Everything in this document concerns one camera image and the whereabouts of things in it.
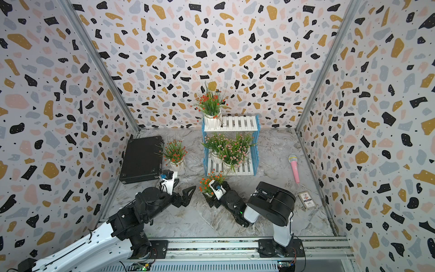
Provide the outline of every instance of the terrazzo wallpaper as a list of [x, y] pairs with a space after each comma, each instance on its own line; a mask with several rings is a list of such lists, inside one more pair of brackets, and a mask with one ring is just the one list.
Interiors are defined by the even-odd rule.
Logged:
[[435, 271], [434, 12], [434, 1], [362, 1], [304, 120], [362, 271]]
[[201, 85], [223, 114], [263, 127], [298, 122], [347, 8], [345, 0], [73, 0], [140, 127], [200, 129]]
[[0, 0], [0, 9], [6, 271], [95, 227], [132, 129], [57, 2]]

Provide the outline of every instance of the microphone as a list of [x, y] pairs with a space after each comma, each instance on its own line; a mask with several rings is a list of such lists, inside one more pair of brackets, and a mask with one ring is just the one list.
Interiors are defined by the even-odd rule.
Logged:
[[291, 154], [288, 157], [288, 162], [290, 162], [291, 168], [293, 169], [294, 180], [296, 181], [297, 184], [299, 184], [298, 158], [296, 157], [296, 155]]

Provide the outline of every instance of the gray marble surface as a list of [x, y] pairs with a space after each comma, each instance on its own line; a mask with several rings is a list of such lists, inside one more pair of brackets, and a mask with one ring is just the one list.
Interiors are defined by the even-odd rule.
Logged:
[[[161, 135], [165, 142], [174, 138], [182, 140], [189, 151], [185, 159], [184, 169], [178, 173], [180, 184], [174, 191], [181, 193], [184, 188], [192, 185], [198, 187], [204, 174], [204, 149], [200, 144], [201, 131], [146, 130], [141, 132], [141, 137], [156, 135]], [[306, 211], [297, 197], [291, 225], [292, 231], [297, 236], [333, 236], [328, 217], [321, 205], [308, 162], [305, 160], [295, 131], [261, 131], [258, 150], [260, 164], [257, 175], [228, 177], [231, 189], [236, 190], [241, 197], [246, 199], [255, 191], [260, 181], [284, 188], [296, 197], [297, 193], [301, 191], [309, 191], [318, 206], [316, 209]], [[300, 184], [296, 184], [294, 181], [293, 172], [288, 162], [290, 154], [298, 156]], [[116, 213], [120, 207], [132, 201], [136, 192], [155, 185], [156, 181], [120, 184], [114, 200], [109, 204], [108, 215]], [[152, 226], [145, 226], [145, 232], [148, 237], [252, 237], [273, 236], [273, 227], [272, 223], [262, 216], [254, 225], [248, 228], [241, 227], [225, 208], [210, 208], [197, 188], [189, 206], [181, 206], [180, 208], [169, 206], [154, 218]]]

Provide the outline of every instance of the white plant stand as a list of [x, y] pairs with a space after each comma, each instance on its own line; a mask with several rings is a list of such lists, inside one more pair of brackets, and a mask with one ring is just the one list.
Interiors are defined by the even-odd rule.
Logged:
[[[253, 131], [252, 143], [258, 142], [258, 136], [260, 134], [260, 123], [258, 116], [224, 116], [222, 117], [222, 126], [220, 128], [208, 128], [205, 123], [202, 123], [202, 138], [207, 135], [207, 132], [232, 132], [232, 131]], [[216, 164], [211, 158], [208, 157], [208, 148], [204, 148], [204, 175], [209, 175], [213, 169], [215, 172], [222, 170], [222, 164]], [[226, 175], [256, 175], [259, 163], [258, 147], [254, 145], [251, 147], [251, 152], [248, 155], [248, 159], [245, 163], [236, 169], [236, 172], [229, 171]]]

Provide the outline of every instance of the cable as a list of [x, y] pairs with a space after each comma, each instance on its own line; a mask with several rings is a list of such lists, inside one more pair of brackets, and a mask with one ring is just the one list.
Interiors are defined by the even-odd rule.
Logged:
[[237, 222], [237, 218], [236, 218], [236, 216], [234, 215], [234, 210], [233, 210], [233, 212], [232, 212], [232, 215], [233, 215], [233, 217], [234, 217], [234, 220]]
[[166, 189], [166, 193], [168, 193], [166, 185], [165, 185], [165, 184], [163, 184], [163, 186], [164, 186], [164, 187], [165, 187], [165, 189]]
[[89, 231], [89, 233], [90, 233], [89, 240], [92, 239], [92, 232], [93, 232], [94, 230], [96, 230], [96, 229], [97, 229], [97, 228], [94, 228], [94, 229], [90, 229], [90, 228], [88, 228], [88, 231]]
[[155, 249], [155, 248], [153, 248], [153, 249], [156, 252], [156, 256], [154, 257], [154, 260], [153, 260], [153, 262], [151, 264], [154, 264], [156, 262], [156, 260], [157, 260], [157, 249]]
[[302, 269], [300, 271], [300, 272], [303, 272], [305, 270], [305, 267], [307, 266], [307, 255], [305, 254], [305, 248], [304, 248], [304, 244], [302, 243], [302, 240], [301, 240], [301, 245], [302, 245], [302, 250], [304, 251], [304, 258], [305, 258], [304, 269]]
[[144, 260], [144, 261], [141, 261], [140, 263], [147, 262], [150, 259], [150, 257], [151, 257], [151, 248], [150, 248], [150, 250], [147, 252], [147, 254], [145, 256], [148, 256], [148, 258], [146, 260]]
[[121, 262], [121, 261], [119, 261], [121, 264], [122, 264], [122, 266], [124, 267], [124, 270], [125, 270], [125, 272], [128, 272], [127, 271], [127, 269], [125, 268], [125, 265]]
[[[67, 253], [63, 254], [61, 257], [55, 259], [54, 261], [49, 262], [49, 263], [46, 264], [46, 265], [52, 265], [54, 262], [56, 262], [56, 261], [62, 259], [62, 258], [65, 257], [66, 255], [70, 254], [71, 252], [73, 252], [74, 250], [78, 249], [79, 247], [81, 247], [81, 246], [83, 246], [83, 245], [85, 245], [85, 244], [86, 244], [85, 242], [82, 243], [81, 245], [79, 245], [79, 246], [73, 248], [72, 250], [70, 250], [70, 251], [68, 251]], [[9, 268], [6, 272], [9, 272], [9, 270], [18, 271], [18, 270], [16, 270], [15, 268]]]
[[296, 265], [296, 250], [294, 249], [294, 248], [291, 248], [291, 249], [293, 249], [293, 252], [294, 252], [294, 258], [293, 258], [293, 260], [290, 262], [290, 264], [295, 264]]

